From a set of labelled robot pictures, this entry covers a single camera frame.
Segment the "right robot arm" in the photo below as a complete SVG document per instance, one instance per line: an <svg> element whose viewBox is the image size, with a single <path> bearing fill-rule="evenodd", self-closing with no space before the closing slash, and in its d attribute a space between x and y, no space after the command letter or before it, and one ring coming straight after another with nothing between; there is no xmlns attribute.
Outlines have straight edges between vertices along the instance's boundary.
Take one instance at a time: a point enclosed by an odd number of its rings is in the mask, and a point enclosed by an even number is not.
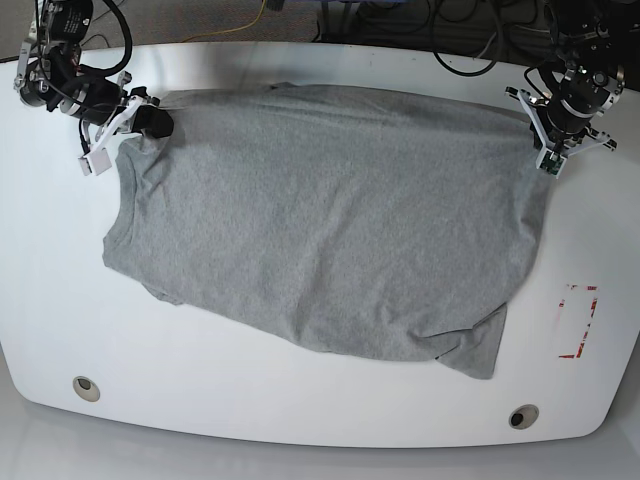
<svg viewBox="0 0 640 480"><path fill-rule="evenodd" d="M93 20L93 2L36 1L14 79L14 89L24 104L49 112L60 110L78 120L85 155L94 149L89 136L92 125L98 128L99 138L126 133L162 139L174 130L170 114L144 86L126 89L132 80L126 67L133 54L133 37L120 7L113 1L105 5L124 40L124 53L115 65L100 68L81 62L82 43Z"/></svg>

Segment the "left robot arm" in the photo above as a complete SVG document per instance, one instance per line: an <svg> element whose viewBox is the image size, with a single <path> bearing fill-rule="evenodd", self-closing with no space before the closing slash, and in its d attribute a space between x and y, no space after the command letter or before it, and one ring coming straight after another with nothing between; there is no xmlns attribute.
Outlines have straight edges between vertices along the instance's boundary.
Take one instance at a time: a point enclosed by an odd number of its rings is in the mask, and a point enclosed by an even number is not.
<svg viewBox="0 0 640 480"><path fill-rule="evenodd" d="M540 90L508 87L530 119L536 167L557 176L566 160L587 149L617 143L591 120L616 104L626 84L624 57L639 33L637 1L546 1L544 17L551 47L524 72L537 71Z"/></svg>

